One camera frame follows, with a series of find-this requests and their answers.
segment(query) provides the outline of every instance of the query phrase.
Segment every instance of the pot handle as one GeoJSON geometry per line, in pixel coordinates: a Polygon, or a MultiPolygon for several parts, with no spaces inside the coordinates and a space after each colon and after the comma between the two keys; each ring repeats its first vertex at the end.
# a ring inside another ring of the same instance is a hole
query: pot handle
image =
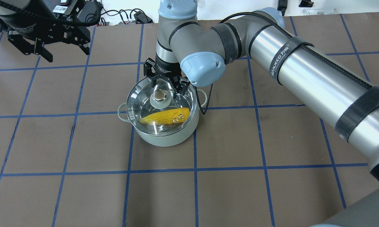
{"type": "Polygon", "coordinates": [[[204,107],[206,104],[207,104],[207,102],[208,102],[208,95],[206,94],[206,92],[204,92],[203,90],[201,90],[201,89],[197,89],[199,92],[201,92],[201,93],[203,93],[203,95],[205,96],[205,101],[204,101],[204,103],[201,105],[201,107],[204,107]]]}
{"type": "Polygon", "coordinates": [[[118,118],[121,119],[122,121],[124,122],[128,122],[129,123],[129,120],[128,119],[125,119],[123,117],[121,117],[121,109],[124,108],[126,106],[126,102],[121,104],[119,107],[118,107],[118,112],[117,112],[117,115],[118,115],[118,118]]]}

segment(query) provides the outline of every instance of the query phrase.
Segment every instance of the pot lid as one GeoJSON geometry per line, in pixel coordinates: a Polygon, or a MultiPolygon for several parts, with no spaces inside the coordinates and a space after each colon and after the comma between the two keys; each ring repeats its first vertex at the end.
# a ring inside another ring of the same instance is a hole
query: pot lid
{"type": "Polygon", "coordinates": [[[148,78],[140,80],[130,91],[126,112],[140,132],[166,136],[181,131],[192,120],[197,109],[195,90],[188,86],[185,95],[176,94],[171,84],[157,79],[151,86],[148,78]]]}

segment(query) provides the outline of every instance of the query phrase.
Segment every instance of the sticker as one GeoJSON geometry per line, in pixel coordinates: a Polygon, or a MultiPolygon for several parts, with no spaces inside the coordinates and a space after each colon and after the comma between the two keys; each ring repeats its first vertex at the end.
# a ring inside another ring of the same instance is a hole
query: sticker
{"type": "Polygon", "coordinates": [[[53,10],[54,13],[64,13],[67,10],[67,6],[56,6],[53,10]]]}

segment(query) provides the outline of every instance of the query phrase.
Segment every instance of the yellow corn cob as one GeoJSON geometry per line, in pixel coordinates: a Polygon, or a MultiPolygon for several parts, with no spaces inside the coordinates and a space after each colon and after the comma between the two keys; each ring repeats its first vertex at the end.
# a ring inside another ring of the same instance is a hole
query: yellow corn cob
{"type": "Polygon", "coordinates": [[[169,109],[149,114],[142,118],[140,122],[148,125],[153,125],[154,122],[156,125],[177,124],[185,122],[188,119],[189,114],[190,112],[188,108],[169,109]]]}

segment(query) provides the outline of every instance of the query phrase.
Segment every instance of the pot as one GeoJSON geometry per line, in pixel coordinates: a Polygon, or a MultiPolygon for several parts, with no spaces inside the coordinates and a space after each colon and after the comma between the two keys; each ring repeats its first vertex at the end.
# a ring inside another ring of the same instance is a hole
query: pot
{"type": "Polygon", "coordinates": [[[140,80],[130,91],[127,101],[119,106],[118,117],[131,123],[146,142],[159,147],[177,145],[189,138],[199,120],[195,89],[189,85],[184,95],[176,94],[172,86],[158,79],[152,88],[148,78],[140,80]],[[122,110],[126,107],[127,118],[122,110]]]}

